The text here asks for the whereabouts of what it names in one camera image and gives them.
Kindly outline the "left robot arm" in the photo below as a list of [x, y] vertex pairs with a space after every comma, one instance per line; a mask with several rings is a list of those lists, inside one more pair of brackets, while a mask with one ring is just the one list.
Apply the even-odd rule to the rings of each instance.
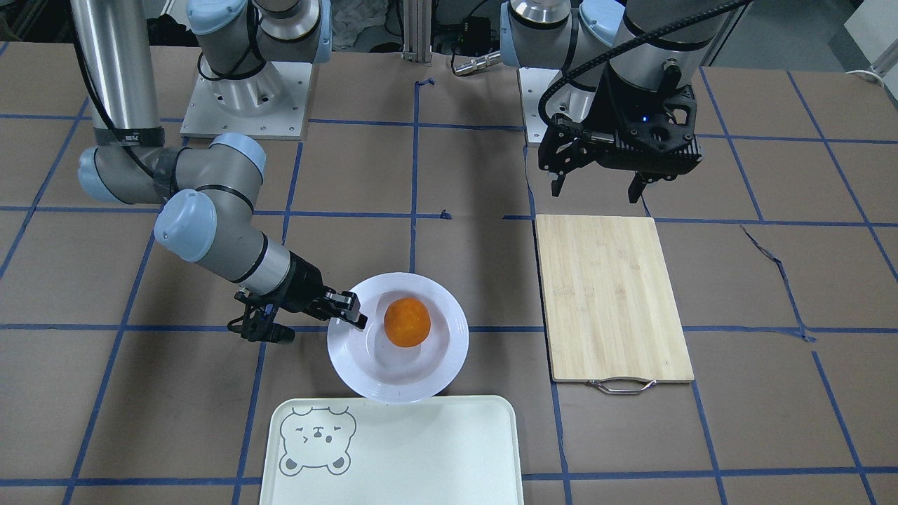
[[744, 1], [507, 1], [504, 64], [555, 71], [537, 90], [538, 162], [561, 195], [574, 170], [628, 170], [628, 198], [704, 159], [692, 76]]

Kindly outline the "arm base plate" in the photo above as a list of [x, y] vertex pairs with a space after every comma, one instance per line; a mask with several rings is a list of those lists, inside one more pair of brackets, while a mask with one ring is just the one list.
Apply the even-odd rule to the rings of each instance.
[[238, 81], [198, 77], [180, 133], [213, 138], [224, 133], [254, 140], [302, 140], [316, 67], [269, 62], [259, 74]]
[[[575, 84], [567, 84], [549, 99], [546, 109], [549, 116], [566, 115], [571, 121], [583, 121], [592, 108], [596, 87], [600, 83], [604, 67], [599, 67], [575, 78]], [[546, 135], [547, 125], [538, 113], [538, 102], [549, 87], [561, 79], [558, 68], [522, 67], [518, 70], [521, 105], [527, 144], [538, 147]]]

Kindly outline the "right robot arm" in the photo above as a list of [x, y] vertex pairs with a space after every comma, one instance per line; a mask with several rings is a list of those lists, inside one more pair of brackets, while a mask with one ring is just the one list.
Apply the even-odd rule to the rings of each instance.
[[[210, 50], [199, 69], [224, 82], [274, 80], [276, 49], [286, 60], [325, 62], [327, 1], [192, 1], [189, 22]], [[205, 149], [167, 147], [160, 124], [147, 19], [140, 1], [72, 1], [74, 50], [92, 102], [96, 144], [81, 154], [81, 188], [99, 201], [159, 204], [154, 237], [183, 261], [238, 285], [243, 313], [227, 329], [250, 342], [289, 343], [279, 310], [357, 330], [368, 319], [353, 292], [251, 224], [267, 156], [234, 131]]]

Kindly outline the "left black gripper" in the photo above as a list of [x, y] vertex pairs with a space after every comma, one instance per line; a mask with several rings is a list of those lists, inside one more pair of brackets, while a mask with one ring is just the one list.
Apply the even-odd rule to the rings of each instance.
[[600, 91], [603, 127], [613, 140], [604, 147], [603, 134], [556, 113], [549, 119], [538, 151], [539, 169], [549, 173], [551, 194], [561, 195], [565, 176], [595, 160], [600, 166], [635, 173], [628, 200], [636, 204], [662, 176], [686, 175], [704, 158], [694, 128], [697, 103], [692, 86], [680, 86], [676, 63], [662, 67], [658, 90], [643, 90], [626, 82], [611, 67], [604, 70]]

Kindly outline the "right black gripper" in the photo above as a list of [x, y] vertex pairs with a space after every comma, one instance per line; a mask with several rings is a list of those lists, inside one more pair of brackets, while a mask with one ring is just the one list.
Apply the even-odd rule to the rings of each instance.
[[283, 311], [319, 320], [336, 318], [357, 330], [368, 324], [354, 292], [334, 292], [317, 267], [293, 252], [267, 252], [234, 299], [244, 305], [244, 312], [229, 321], [227, 329], [248, 342], [294, 342], [295, 330], [275, 322]]

